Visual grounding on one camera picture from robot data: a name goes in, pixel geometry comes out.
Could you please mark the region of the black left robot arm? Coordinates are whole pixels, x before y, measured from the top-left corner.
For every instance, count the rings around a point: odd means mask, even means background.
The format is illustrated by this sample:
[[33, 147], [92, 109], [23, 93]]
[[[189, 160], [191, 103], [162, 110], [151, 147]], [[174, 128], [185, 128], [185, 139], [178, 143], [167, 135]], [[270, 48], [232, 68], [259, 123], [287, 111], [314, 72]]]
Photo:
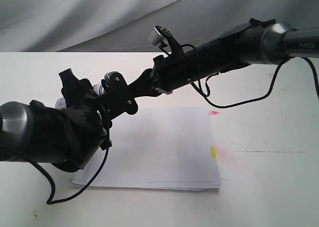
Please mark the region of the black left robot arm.
[[22, 153], [37, 163], [51, 163], [65, 172], [84, 169], [108, 134], [108, 109], [88, 79], [71, 69], [59, 73], [66, 107], [46, 107], [31, 100], [0, 106], [0, 159], [23, 162]]

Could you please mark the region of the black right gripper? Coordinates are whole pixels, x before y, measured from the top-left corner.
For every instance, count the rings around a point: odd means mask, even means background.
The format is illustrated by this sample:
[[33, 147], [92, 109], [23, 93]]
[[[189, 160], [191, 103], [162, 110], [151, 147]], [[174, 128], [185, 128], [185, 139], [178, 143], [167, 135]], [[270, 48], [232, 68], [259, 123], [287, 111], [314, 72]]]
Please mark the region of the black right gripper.
[[131, 84], [129, 88], [134, 98], [158, 97], [171, 94], [175, 89], [197, 80], [197, 67], [186, 59], [173, 61], [171, 57], [159, 55], [153, 59], [154, 67], [148, 68]]

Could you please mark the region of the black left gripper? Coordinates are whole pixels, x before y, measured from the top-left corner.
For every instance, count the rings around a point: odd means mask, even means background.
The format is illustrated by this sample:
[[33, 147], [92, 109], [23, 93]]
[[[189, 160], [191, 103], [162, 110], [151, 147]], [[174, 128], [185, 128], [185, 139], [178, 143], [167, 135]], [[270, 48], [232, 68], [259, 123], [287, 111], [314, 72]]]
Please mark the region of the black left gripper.
[[97, 100], [94, 92], [87, 93], [75, 104], [81, 96], [81, 85], [71, 68], [60, 72], [59, 77], [66, 104], [72, 105], [62, 111], [67, 116], [65, 133], [70, 143], [62, 170], [76, 172], [84, 169], [99, 148], [108, 150], [111, 147], [109, 110]]

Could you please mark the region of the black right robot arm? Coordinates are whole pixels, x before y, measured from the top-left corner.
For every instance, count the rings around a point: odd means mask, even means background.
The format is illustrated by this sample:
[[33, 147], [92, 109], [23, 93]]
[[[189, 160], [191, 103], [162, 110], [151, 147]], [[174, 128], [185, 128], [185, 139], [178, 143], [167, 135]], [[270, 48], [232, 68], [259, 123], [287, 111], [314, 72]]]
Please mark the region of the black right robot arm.
[[319, 56], [318, 29], [297, 30], [274, 19], [252, 18], [189, 51], [183, 51], [172, 33], [159, 25], [150, 32], [150, 41], [170, 47], [171, 53], [155, 57], [153, 68], [129, 85], [134, 97], [171, 94], [197, 80], [251, 64], [277, 65], [292, 57]]

